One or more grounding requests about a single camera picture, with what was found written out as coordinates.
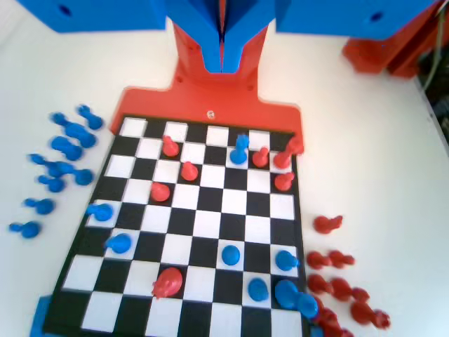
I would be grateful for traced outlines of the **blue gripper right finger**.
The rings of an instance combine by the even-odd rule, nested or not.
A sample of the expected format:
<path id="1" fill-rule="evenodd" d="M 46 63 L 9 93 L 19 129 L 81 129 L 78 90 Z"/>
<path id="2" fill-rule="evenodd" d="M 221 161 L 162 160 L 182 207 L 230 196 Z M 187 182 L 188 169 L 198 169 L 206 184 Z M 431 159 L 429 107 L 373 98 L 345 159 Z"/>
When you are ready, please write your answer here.
<path id="1" fill-rule="evenodd" d="M 281 33 L 384 40 L 433 4 L 426 0 L 228 1 L 222 71 L 238 71 L 244 46 L 271 21 Z"/>

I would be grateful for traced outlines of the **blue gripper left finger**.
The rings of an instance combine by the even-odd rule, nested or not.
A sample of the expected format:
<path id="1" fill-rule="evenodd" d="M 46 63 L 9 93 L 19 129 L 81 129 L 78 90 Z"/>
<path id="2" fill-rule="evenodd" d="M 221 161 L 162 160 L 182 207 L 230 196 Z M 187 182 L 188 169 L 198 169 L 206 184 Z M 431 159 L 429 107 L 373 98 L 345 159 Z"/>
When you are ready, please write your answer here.
<path id="1" fill-rule="evenodd" d="M 216 1 L 20 1 L 58 33 L 164 30 L 166 19 L 200 45 L 205 68 L 222 71 Z"/>

